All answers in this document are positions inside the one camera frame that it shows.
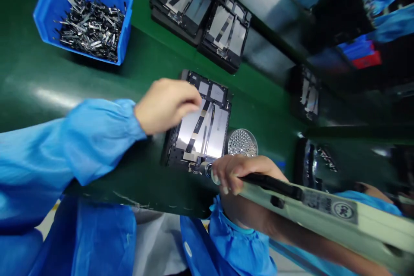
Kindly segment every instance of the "person's left hand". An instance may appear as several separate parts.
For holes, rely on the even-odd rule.
[[[200,109],[201,96],[187,81],[162,78],[155,81],[134,108],[135,117],[147,135],[165,132],[190,112]]]
[[[243,181],[239,177],[261,173],[288,182],[276,164],[264,156],[225,155],[217,159],[212,168],[214,178],[220,180],[221,203],[229,220],[241,228],[251,228],[270,235],[274,213],[238,195],[243,187]]]

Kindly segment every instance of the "label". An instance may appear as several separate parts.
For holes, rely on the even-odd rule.
[[[345,201],[339,196],[331,196],[323,192],[305,189],[302,203],[323,213],[358,224],[358,211],[355,202]]]

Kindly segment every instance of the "black frame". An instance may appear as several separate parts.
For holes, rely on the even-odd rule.
[[[181,22],[178,24],[169,16],[170,10],[165,6],[166,3],[167,0],[150,0],[150,7],[152,9],[151,18],[190,45],[194,47],[198,46],[203,35],[204,26],[209,16],[213,0],[211,0],[211,4],[199,25],[186,15],[183,15]]]
[[[195,75],[197,76],[198,79],[198,83],[194,83],[194,79],[192,78],[192,76]],[[209,93],[207,95],[204,94],[200,94],[201,97],[209,102],[215,103],[217,104],[220,108],[225,109],[229,112],[229,117],[227,118],[227,124],[226,124],[226,132],[224,135],[224,142],[223,142],[223,150],[222,150],[222,156],[225,153],[225,149],[226,149],[226,140],[227,140],[227,131],[229,128],[229,119],[230,119],[230,115],[231,115],[231,109],[232,109],[232,104],[231,104],[231,99],[232,99],[232,94],[229,92],[229,89],[225,86],[222,86],[216,82],[213,82],[195,72],[189,71],[189,70],[183,70],[181,73],[181,80],[184,81],[188,81],[190,84],[194,85],[195,87],[199,86],[199,81],[202,81],[204,83],[207,83],[208,85],[212,85],[215,84],[217,86],[219,86],[223,91],[224,91],[224,100],[223,102],[219,102],[215,99],[212,99],[209,96],[209,93],[211,92],[211,87],[209,87]],[[184,160],[183,159],[183,155],[184,155],[184,150],[176,148],[174,146],[174,144],[177,142],[178,139],[178,135],[179,135],[179,131],[180,131],[180,127],[181,127],[181,123],[170,129],[166,136],[165,136],[165,142],[164,142],[164,147],[163,147],[163,155],[161,157],[161,164],[162,165],[166,165],[166,166],[170,166],[170,167],[174,167],[174,168],[178,168],[178,169],[182,169],[182,170],[186,170],[189,172],[192,172],[194,174],[202,174],[202,169],[200,169],[200,165],[202,162],[207,161],[209,163],[214,162],[216,159],[215,158],[211,158],[209,156],[207,156],[206,158],[202,158],[202,157],[198,157],[196,162],[192,162],[189,160]]]
[[[250,28],[250,20],[251,20],[251,13],[238,1],[230,0],[231,2],[237,4],[243,10],[243,18],[241,19],[235,12],[235,6],[233,5],[233,9],[230,10],[226,6],[227,0],[214,0],[214,4],[210,11],[210,17],[208,19],[207,25],[204,30],[203,38],[198,46],[198,51],[203,54],[205,57],[213,61],[218,66],[225,69],[230,74],[235,74],[240,67],[242,62],[242,55],[243,50],[245,48],[247,35]],[[246,35],[243,40],[243,44],[241,46],[240,56],[233,53],[230,49],[228,50],[221,50],[218,46],[214,44],[214,38],[211,36],[208,31],[213,23],[214,16],[218,6],[223,6],[227,12],[232,14],[234,18],[237,18],[242,25],[246,27]]]

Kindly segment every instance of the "red object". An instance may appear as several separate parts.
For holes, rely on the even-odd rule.
[[[381,60],[381,54],[378,51],[374,51],[374,54],[355,59],[352,63],[357,69],[364,69],[375,65],[381,65],[383,62]]]

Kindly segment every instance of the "person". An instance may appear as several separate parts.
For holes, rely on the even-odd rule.
[[[137,140],[199,110],[196,88],[161,79],[142,100],[89,99],[66,118],[0,134],[0,269],[3,275],[276,275],[269,237],[359,275],[390,275],[352,251],[237,195],[238,177],[288,182],[267,157],[224,156],[208,232],[200,220],[62,196],[112,171]],[[43,242],[34,229],[57,199]]]

